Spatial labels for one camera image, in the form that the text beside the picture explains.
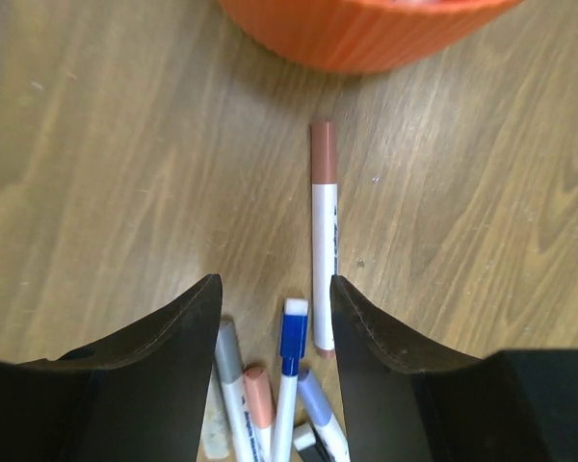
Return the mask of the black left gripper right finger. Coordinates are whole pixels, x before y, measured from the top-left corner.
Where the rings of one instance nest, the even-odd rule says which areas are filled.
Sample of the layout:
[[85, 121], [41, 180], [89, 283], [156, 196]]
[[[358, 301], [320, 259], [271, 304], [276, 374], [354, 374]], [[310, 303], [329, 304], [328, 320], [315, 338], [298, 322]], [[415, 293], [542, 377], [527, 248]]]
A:
[[330, 284], [354, 461], [578, 461], [578, 349], [446, 347]]

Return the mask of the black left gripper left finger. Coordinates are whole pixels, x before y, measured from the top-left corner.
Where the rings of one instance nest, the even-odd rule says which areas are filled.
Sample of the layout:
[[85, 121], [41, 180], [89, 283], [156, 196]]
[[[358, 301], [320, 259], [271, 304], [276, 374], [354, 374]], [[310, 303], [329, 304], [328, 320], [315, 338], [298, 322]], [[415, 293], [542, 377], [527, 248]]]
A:
[[55, 360], [0, 361], [0, 461], [193, 461], [222, 311], [209, 274]]

